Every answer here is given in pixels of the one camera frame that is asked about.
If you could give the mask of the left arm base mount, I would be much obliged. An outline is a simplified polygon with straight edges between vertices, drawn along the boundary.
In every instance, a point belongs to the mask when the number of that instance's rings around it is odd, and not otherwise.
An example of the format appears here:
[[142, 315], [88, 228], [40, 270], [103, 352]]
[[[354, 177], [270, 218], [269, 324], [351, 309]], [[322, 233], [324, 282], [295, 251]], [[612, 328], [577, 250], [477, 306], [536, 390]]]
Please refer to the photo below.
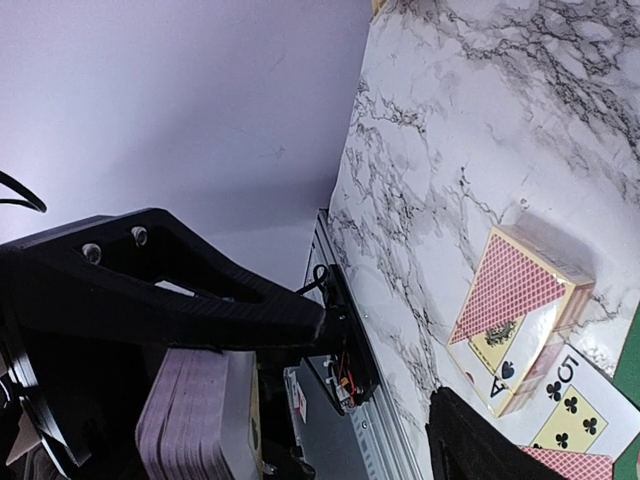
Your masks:
[[321, 294], [324, 329], [317, 344], [303, 350], [299, 357], [310, 368], [329, 404], [344, 416], [370, 400], [381, 383], [380, 373], [338, 265], [315, 265], [312, 281], [297, 293], [303, 296], [313, 290]]

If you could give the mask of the five of clubs card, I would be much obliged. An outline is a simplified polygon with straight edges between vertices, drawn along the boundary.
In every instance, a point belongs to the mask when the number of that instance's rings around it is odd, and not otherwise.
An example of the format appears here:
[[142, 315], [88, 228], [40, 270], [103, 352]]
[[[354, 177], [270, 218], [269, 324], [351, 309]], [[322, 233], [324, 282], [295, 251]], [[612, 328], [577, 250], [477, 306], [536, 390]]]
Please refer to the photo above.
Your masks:
[[617, 459], [639, 434], [639, 410], [570, 345], [535, 397], [541, 422], [528, 445]]

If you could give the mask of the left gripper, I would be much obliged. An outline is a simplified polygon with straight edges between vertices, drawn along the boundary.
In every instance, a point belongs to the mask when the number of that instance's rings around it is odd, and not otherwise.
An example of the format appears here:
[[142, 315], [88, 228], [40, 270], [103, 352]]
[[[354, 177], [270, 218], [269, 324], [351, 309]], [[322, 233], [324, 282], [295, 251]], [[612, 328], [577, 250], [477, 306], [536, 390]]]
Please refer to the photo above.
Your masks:
[[55, 471], [141, 479], [134, 432], [167, 346], [308, 347], [324, 309], [170, 212], [94, 216], [1, 248], [1, 351]]

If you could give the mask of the red-backed card deck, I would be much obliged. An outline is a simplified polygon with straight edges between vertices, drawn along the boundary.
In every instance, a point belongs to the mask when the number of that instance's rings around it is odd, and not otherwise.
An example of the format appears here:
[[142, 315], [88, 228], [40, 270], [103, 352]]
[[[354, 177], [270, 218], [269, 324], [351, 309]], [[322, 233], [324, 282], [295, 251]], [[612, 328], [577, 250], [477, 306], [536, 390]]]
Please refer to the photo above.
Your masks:
[[169, 349], [135, 440], [151, 479], [261, 479], [255, 355]]

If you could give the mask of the red-backed card off mat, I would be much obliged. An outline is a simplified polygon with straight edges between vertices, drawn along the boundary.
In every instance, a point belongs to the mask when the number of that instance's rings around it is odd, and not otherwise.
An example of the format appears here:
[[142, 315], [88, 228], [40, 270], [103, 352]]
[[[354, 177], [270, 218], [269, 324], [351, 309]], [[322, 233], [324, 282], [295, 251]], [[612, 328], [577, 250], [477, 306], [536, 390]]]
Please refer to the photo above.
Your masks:
[[613, 479], [613, 460], [607, 455], [575, 453], [526, 446], [520, 446], [520, 449], [566, 479]]

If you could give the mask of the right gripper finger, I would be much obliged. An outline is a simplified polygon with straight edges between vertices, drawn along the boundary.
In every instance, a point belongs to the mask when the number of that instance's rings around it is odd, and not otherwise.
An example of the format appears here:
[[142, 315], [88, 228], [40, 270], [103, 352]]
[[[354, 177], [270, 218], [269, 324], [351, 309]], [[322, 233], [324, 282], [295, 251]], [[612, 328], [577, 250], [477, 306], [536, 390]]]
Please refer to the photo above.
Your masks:
[[559, 479], [514, 445], [448, 387], [430, 396], [425, 424], [435, 479]]

